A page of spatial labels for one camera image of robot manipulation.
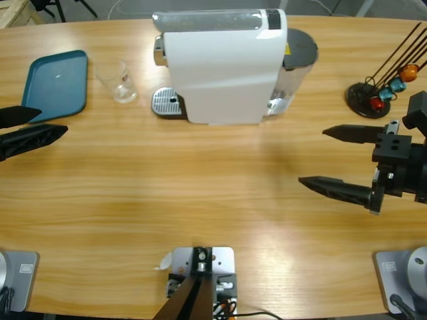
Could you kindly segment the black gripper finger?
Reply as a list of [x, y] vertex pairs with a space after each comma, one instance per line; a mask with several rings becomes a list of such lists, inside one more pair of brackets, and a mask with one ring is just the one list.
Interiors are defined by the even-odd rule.
[[1, 135], [1, 161], [60, 139], [68, 131], [66, 125], [40, 124]]
[[26, 124], [41, 113], [40, 109], [20, 105], [1, 108], [0, 128], [5, 129]]

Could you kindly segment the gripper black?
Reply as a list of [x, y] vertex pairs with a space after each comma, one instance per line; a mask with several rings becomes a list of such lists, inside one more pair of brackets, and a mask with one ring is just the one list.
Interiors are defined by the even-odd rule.
[[337, 125], [323, 134], [349, 143], [375, 143], [372, 161], [377, 164], [372, 187], [346, 183], [341, 179], [299, 177], [308, 189], [325, 197], [361, 205], [379, 215], [385, 195], [414, 195], [415, 202], [426, 203], [426, 144], [413, 143], [411, 136], [399, 135], [400, 122], [391, 120], [383, 127]]

